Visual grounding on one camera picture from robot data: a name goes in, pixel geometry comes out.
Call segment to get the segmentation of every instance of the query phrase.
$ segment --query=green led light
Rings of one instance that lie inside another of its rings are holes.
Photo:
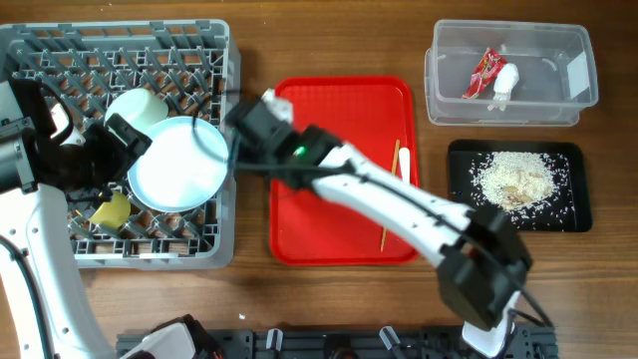
[[[299,146],[297,148],[297,150],[295,150],[295,152],[292,153],[292,155],[298,157],[298,156],[301,156],[301,155],[303,155],[305,153],[306,153],[306,148],[304,146]]]

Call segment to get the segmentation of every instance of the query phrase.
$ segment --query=red snack wrapper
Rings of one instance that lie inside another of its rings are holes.
[[[487,48],[470,77],[470,87],[463,94],[464,99],[475,99],[487,85],[496,79],[507,61],[494,49]]]

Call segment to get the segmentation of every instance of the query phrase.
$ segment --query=white cup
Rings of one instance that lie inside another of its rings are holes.
[[[147,135],[151,127],[165,120],[168,105],[146,89],[133,89],[121,94],[107,109],[106,120],[119,114],[131,126]]]

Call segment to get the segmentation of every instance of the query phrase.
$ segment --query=black tray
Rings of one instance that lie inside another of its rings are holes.
[[[544,142],[505,142],[483,140],[456,140],[448,149],[448,170],[450,176],[450,192],[456,201],[462,201],[476,208],[477,202],[471,194],[477,189],[472,185],[472,162],[479,163],[485,156],[494,152],[527,152],[548,154],[557,161],[565,161],[569,167],[568,185],[554,194],[551,208],[538,213],[534,218],[519,219],[516,226],[519,230],[551,230],[584,232],[591,228],[591,205],[585,175],[585,163],[580,148],[569,143]],[[556,217],[561,209],[570,210],[565,215]]]

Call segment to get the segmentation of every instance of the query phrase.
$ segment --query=clear plastic container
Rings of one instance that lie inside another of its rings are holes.
[[[461,98],[487,48],[518,68],[509,101],[492,99],[493,83],[476,99]],[[435,125],[573,126],[598,102],[591,43],[579,25],[441,20],[426,53],[425,88]]]

